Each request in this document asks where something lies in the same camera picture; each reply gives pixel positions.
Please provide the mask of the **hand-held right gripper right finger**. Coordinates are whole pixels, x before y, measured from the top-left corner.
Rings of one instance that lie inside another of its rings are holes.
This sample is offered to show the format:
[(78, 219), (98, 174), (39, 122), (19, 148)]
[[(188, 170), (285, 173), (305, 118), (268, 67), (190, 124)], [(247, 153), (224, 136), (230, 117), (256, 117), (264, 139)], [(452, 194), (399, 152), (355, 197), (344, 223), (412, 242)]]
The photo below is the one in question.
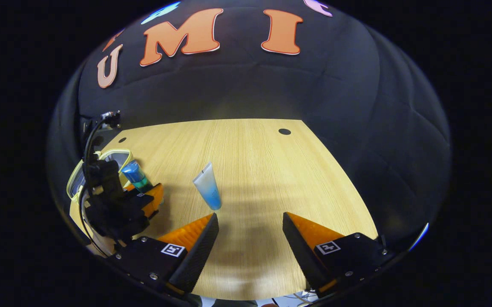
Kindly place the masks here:
[(342, 235), (291, 212), (283, 213), (283, 233), (319, 298), (358, 287), (395, 258), (380, 240), (360, 232)]

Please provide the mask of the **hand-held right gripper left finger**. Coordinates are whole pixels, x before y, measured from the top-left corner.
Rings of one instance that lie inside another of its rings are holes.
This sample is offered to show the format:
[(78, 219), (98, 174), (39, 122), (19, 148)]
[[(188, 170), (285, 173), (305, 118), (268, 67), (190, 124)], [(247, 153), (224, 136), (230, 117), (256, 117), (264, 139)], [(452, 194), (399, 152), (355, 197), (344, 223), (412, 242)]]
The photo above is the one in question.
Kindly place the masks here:
[(153, 291), (183, 297), (195, 288), (218, 233), (212, 213), (158, 238), (142, 236), (116, 253), (116, 269)]

